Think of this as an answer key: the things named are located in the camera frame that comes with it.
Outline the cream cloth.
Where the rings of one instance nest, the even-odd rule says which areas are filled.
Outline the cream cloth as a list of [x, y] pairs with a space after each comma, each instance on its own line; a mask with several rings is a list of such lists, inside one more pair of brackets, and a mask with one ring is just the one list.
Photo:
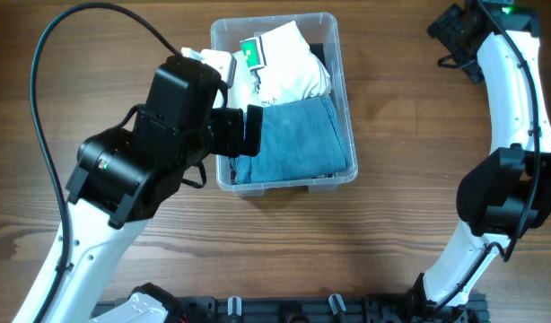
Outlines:
[[236, 69], [233, 85], [228, 90], [228, 108], [247, 111], [249, 105], [260, 106], [252, 76], [242, 51], [235, 52]]

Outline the white printed t-shirt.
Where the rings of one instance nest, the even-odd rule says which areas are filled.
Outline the white printed t-shirt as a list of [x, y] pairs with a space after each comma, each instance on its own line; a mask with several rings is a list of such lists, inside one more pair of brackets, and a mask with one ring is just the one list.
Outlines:
[[258, 103], [264, 107], [329, 95], [331, 77], [295, 21], [240, 41]]

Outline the blue denim jeans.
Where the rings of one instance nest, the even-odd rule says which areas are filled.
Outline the blue denim jeans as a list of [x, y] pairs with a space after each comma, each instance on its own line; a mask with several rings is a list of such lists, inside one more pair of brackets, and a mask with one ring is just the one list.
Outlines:
[[231, 160], [237, 185], [318, 178], [350, 165], [329, 96], [264, 108], [260, 152]]

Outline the black garment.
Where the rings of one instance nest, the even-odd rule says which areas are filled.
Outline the black garment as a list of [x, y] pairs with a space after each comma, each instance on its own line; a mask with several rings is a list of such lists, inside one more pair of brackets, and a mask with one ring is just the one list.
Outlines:
[[324, 46], [322, 43], [310, 44], [310, 52], [318, 59], [318, 66], [315, 72], [314, 80], [315, 84], [311, 94], [313, 96], [326, 97], [329, 96], [332, 90], [331, 76], [326, 66], [326, 58], [324, 53]]

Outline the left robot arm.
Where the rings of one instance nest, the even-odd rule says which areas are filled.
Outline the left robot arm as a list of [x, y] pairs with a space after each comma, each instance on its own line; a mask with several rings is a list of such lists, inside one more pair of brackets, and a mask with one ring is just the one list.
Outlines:
[[209, 154], [254, 156], [263, 110], [216, 107], [226, 83], [213, 67], [169, 57], [145, 103], [86, 139], [61, 201], [56, 241], [23, 302], [19, 322], [84, 322], [119, 260], [160, 204]]

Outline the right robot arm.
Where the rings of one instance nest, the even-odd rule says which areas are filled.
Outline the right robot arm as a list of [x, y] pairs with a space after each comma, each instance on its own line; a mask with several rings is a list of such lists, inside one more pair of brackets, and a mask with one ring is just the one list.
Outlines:
[[511, 1], [452, 5], [429, 27], [447, 55], [438, 66], [486, 87], [492, 125], [488, 156], [459, 183], [458, 225], [398, 307], [407, 322], [480, 320], [470, 298], [494, 259], [551, 213], [551, 126], [539, 75], [538, 13]]

